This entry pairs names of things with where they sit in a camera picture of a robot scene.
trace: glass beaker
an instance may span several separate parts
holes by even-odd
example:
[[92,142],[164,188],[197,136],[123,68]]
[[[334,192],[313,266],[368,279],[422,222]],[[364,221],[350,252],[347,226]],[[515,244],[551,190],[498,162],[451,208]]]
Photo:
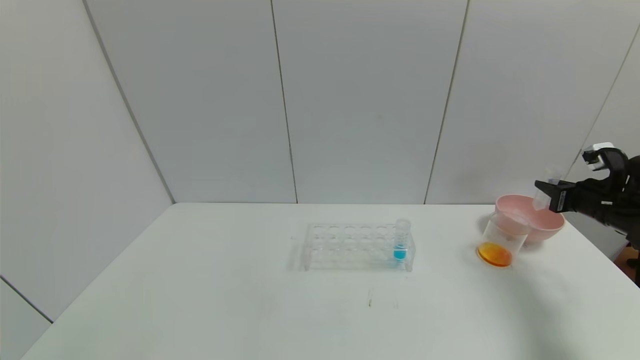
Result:
[[498,267],[512,264],[531,232],[526,218],[513,213],[493,213],[478,245],[477,254],[485,262]]

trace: test tube with blue liquid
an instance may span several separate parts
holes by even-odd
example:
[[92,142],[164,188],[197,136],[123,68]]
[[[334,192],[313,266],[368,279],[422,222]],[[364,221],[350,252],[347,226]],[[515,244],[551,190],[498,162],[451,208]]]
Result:
[[409,248],[409,236],[411,236],[411,222],[407,219],[396,221],[396,235],[394,236],[394,258],[404,261]]

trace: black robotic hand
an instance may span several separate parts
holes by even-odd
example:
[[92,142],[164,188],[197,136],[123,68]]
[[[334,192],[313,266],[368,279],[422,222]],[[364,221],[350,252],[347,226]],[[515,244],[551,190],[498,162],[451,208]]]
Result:
[[585,214],[640,249],[640,156],[628,159],[611,143],[601,143],[584,150],[582,158],[591,170],[608,168],[609,177],[557,185],[536,181],[536,187],[551,197],[549,210]]

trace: table surface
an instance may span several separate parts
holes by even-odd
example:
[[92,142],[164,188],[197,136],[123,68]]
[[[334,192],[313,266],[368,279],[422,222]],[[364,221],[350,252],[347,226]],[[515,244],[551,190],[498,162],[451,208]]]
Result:
[[[177,204],[25,355],[36,359],[634,359],[640,290],[567,224],[509,268],[486,205]],[[300,271],[307,223],[409,218],[413,272]]]

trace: white wall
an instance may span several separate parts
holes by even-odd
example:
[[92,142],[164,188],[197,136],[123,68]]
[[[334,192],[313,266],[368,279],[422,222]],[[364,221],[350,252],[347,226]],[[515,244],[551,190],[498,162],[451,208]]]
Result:
[[88,6],[176,201],[296,201],[268,0]]
[[466,6],[273,1],[300,202],[424,202]]
[[40,316],[9,286],[0,280],[0,320],[3,360],[18,360],[49,328],[50,323]]
[[55,319],[170,201],[80,0],[4,0],[0,49],[2,274]]
[[[612,142],[629,158],[640,155],[640,37],[636,36],[620,74],[602,108],[585,146],[600,142]],[[571,167],[568,181],[580,181],[587,177],[603,179],[608,171],[590,171],[582,158]],[[605,255],[613,258],[627,243],[625,237],[600,225],[595,220],[578,214],[566,218],[584,236],[589,238]]]
[[[2,123],[2,109],[0,108],[0,124]],[[0,143],[2,141],[2,126],[0,126]],[[0,274],[2,274],[2,146],[0,145]],[[2,291],[0,289],[0,354],[2,354]]]
[[426,202],[533,195],[547,165],[568,171],[639,22],[638,1],[471,1]]

